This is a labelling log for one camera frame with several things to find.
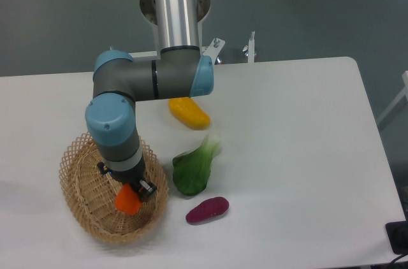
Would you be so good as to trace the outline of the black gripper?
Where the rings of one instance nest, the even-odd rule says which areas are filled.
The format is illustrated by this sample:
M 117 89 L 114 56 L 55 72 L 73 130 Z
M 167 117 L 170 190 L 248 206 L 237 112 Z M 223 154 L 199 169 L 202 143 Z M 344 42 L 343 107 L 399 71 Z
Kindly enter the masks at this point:
M 145 180 L 145 161 L 140 159 L 137 164 L 130 167 L 120 167 L 121 162 L 107 161 L 107 165 L 100 161 L 96 166 L 102 175 L 109 173 L 111 177 L 123 184 L 134 184 L 133 188 L 141 202 L 148 202 L 157 192 L 157 186 Z

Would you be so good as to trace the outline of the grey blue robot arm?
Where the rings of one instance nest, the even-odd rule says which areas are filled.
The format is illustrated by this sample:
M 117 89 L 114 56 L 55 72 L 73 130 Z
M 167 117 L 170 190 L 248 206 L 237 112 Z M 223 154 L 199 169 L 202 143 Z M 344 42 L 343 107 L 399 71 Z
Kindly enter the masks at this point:
M 103 157 L 98 169 L 129 184 L 142 202 L 157 188 L 144 176 L 136 102 L 204 96 L 214 88 L 212 60 L 201 53 L 198 0 L 152 1 L 158 59 L 136 61 L 120 50 L 103 52 L 95 63 L 93 98 L 85 111 L 87 129 Z

